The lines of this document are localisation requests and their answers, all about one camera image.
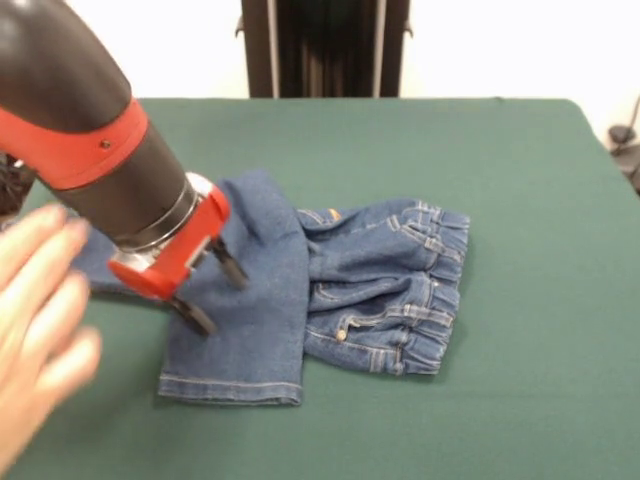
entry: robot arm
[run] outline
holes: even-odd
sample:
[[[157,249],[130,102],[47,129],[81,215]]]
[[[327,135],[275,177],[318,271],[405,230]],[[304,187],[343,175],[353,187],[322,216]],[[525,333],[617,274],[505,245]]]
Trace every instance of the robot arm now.
[[[109,267],[139,294],[211,331],[176,298],[178,287],[207,252],[244,286],[220,237],[226,198],[184,172],[120,68],[62,0],[0,0],[0,151],[111,239]]]

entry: blue denim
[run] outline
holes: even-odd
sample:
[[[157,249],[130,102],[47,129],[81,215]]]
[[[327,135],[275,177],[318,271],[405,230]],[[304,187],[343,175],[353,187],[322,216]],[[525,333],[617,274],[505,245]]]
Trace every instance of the blue denim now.
[[[352,370],[436,374],[460,304],[469,218],[413,199],[299,218],[312,286],[305,353]]]
[[[200,265],[181,296],[220,332],[202,340],[172,319],[160,394],[298,405],[303,353],[349,370],[438,373],[460,304],[467,216],[410,198],[294,209],[261,171],[218,186],[232,205],[225,240],[250,289],[229,287],[214,258]],[[108,270],[112,251],[94,230],[74,267],[96,293],[135,296]]]
[[[202,308],[217,332],[204,338],[169,311],[159,394],[198,403],[287,404],[302,399],[309,256],[296,211],[262,171],[217,184],[232,206],[223,231],[249,276],[231,286],[208,255],[178,295]],[[108,269],[111,242],[92,230],[73,267],[95,292],[136,295]]]

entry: green tablecloth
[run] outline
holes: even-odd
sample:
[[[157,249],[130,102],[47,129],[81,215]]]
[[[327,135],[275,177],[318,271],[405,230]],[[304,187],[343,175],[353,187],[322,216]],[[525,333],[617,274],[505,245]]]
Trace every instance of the green tablecloth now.
[[[94,299],[96,382],[9,478],[592,479],[640,471],[640,205],[564,101],[144,102],[185,167],[268,169],[299,207],[419,196],[471,216],[442,372],[308,360],[301,407],[155,397],[165,314]],[[28,208],[48,199],[36,188]]]

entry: finger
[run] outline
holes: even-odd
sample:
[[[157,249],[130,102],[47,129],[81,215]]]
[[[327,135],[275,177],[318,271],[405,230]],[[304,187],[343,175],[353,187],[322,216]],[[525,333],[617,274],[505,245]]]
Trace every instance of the finger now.
[[[68,346],[87,307],[89,286],[85,277],[71,273],[64,279],[28,327],[21,360],[39,371],[50,355]]]
[[[58,287],[88,234],[84,220],[73,220],[47,240],[0,294],[0,322],[26,327],[43,302]]]
[[[98,332],[91,328],[81,330],[69,347],[42,369],[36,392],[53,405],[65,401],[93,379],[101,352]]]
[[[34,210],[0,235],[0,289],[3,289],[42,243],[64,224],[65,210],[47,205]]]

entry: white wall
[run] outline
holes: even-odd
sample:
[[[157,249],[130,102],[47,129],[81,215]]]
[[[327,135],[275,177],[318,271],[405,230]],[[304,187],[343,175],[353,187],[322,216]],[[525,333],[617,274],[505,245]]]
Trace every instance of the white wall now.
[[[248,96],[243,38],[234,38],[240,0],[68,3],[136,95]],[[607,129],[629,121],[640,95],[638,0],[412,0],[411,23],[403,97],[569,98],[608,145]]]

